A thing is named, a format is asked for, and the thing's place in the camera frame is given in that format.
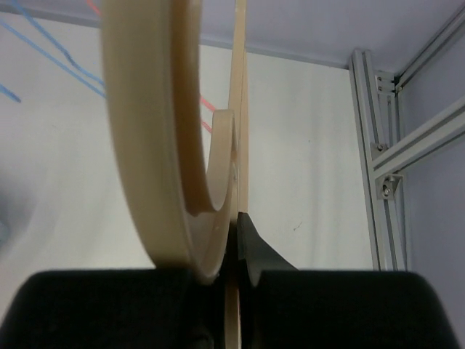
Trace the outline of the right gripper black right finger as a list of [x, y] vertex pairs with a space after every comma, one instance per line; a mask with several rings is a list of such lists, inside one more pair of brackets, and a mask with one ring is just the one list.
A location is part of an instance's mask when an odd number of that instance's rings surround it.
[[419, 275], [298, 270], [237, 220], [244, 348], [456, 348], [442, 304]]

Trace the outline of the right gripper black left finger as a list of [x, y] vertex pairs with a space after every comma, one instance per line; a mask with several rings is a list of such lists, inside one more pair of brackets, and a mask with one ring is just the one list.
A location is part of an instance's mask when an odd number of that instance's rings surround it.
[[2, 348], [223, 348], [218, 297], [186, 269], [32, 275], [1, 323]]

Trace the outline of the beige wooden hanger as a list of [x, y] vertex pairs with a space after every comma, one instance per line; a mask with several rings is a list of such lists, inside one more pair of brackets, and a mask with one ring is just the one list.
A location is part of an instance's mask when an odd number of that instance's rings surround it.
[[104, 1], [102, 62], [113, 147], [128, 208], [158, 268], [190, 269], [202, 284], [224, 273], [225, 346], [241, 346], [236, 246], [248, 205], [245, 1], [235, 4], [228, 105], [203, 148], [200, 1]]

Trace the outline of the light blue hanger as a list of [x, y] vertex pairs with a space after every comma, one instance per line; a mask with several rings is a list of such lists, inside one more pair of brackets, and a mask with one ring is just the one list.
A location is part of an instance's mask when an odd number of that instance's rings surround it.
[[6, 95], [10, 100], [15, 101], [16, 103], [21, 103], [21, 99], [10, 89], [6, 88], [3, 84], [0, 84], [0, 93]]
[[57, 14], [30, 22], [34, 11], [24, 15], [27, 10], [17, 10], [15, 3], [1, 3], [1, 84], [23, 100], [20, 85], [13, 81], [26, 69], [25, 61], [15, 62], [14, 45], [19, 44], [21, 58], [43, 59], [105, 98], [99, 23]]

